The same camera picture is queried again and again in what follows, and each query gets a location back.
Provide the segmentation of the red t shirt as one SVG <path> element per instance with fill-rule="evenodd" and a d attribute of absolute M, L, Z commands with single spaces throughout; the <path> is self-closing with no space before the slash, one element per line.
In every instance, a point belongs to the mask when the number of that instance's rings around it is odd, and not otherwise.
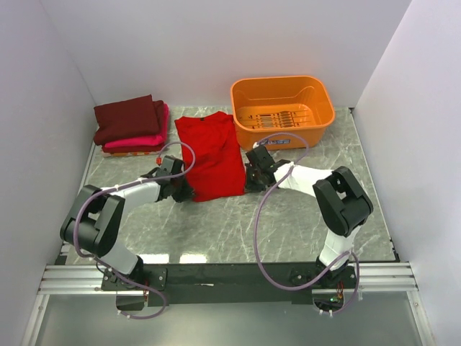
<path fill-rule="evenodd" d="M 182 146 L 193 201 L 205 202 L 244 194 L 246 173 L 233 116 L 216 112 L 174 121 Z"/>

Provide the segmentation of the orange plastic basket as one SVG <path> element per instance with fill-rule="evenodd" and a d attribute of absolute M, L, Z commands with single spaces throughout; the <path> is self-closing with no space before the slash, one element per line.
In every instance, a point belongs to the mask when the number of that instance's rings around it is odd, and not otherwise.
<path fill-rule="evenodd" d="M 246 151 L 257 141 L 269 150 L 310 147 L 335 120 L 323 83 L 313 76 L 276 76 L 236 81 L 230 88 L 236 137 Z"/>

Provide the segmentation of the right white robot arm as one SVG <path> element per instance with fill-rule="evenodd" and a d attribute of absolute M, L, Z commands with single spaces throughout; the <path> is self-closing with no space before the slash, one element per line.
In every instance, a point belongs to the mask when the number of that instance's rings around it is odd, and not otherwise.
<path fill-rule="evenodd" d="M 317 282 L 326 288 L 335 286 L 341 279 L 341 271 L 354 256 L 354 239 L 373 213 L 374 206 L 352 171 L 347 167 L 315 169 L 294 161 L 275 161 L 265 146 L 256 146 L 246 153 L 246 175 L 251 183 L 267 188 L 254 224 L 254 254 L 262 275 L 276 288 L 297 291 L 309 288 Z M 301 192 L 314 197 L 327 226 L 327 235 L 318 256 L 320 265 L 316 276 L 298 286 L 286 286 L 276 282 L 265 270 L 259 256 L 257 232 L 260 212 L 270 194 L 277 188 Z"/>

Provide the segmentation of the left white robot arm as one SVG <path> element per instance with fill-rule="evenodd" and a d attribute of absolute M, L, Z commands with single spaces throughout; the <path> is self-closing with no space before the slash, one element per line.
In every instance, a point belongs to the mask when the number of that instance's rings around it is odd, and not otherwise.
<path fill-rule="evenodd" d="M 119 187 L 83 186 L 61 226 L 61 239 L 83 256 L 93 256 L 119 272 L 118 280 L 125 288 L 139 288 L 148 282 L 148 276 L 140 256 L 117 239 L 121 221 L 132 209 L 147 203 L 169 197 L 177 203 L 191 199 L 193 189 L 185 171 L 181 159 L 165 156 L 157 167 L 133 182 Z"/>

